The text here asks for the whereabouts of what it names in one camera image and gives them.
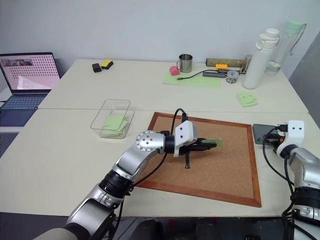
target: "pink object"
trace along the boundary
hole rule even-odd
[[[178,70],[178,68],[176,66],[172,66],[170,67],[170,74],[171,76],[174,76],[174,75],[179,75],[180,74],[180,71]]]

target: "white table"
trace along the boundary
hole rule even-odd
[[[305,121],[304,147],[320,156],[320,130],[307,113],[191,112],[189,116],[244,124]],[[124,139],[100,138],[90,124],[97,110],[39,109],[0,159],[0,212],[67,216],[118,157],[145,130],[153,111],[136,111]],[[289,205],[288,184],[266,164],[255,145],[262,207],[135,188],[124,216],[279,216]],[[284,162],[267,149],[270,162]]]
[[[109,70],[94,73],[92,64],[97,62],[102,61],[76,60],[39,108],[99,109],[106,99],[123,99],[136,110],[308,113],[282,71],[274,77],[264,74],[254,90],[242,86],[243,75],[235,84],[221,78],[220,88],[205,88],[162,84],[173,62],[115,60]],[[192,68],[192,73],[209,69],[204,63],[194,63]],[[242,107],[236,98],[240,92],[254,94],[259,104]]]

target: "bottle cap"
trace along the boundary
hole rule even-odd
[[[305,24],[299,20],[289,19],[284,27],[284,32],[291,35],[297,35]]]
[[[255,46],[258,50],[273,49],[279,40],[279,30],[275,28],[267,28],[264,33],[260,34]]]

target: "white water bottle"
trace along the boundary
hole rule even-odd
[[[260,34],[255,44],[257,51],[252,56],[242,83],[246,89],[255,89],[258,86],[279,40],[278,35],[279,30],[275,28],[267,28],[263,34]]]

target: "cork board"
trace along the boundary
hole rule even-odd
[[[155,112],[148,130],[169,130],[172,114]],[[175,127],[181,123],[176,117]],[[188,118],[197,127],[199,138],[222,138],[222,147],[190,152],[190,168],[185,156],[168,154],[162,166],[138,186],[178,194],[261,207],[260,190],[251,125]],[[141,178],[150,173],[163,155],[153,157]]]

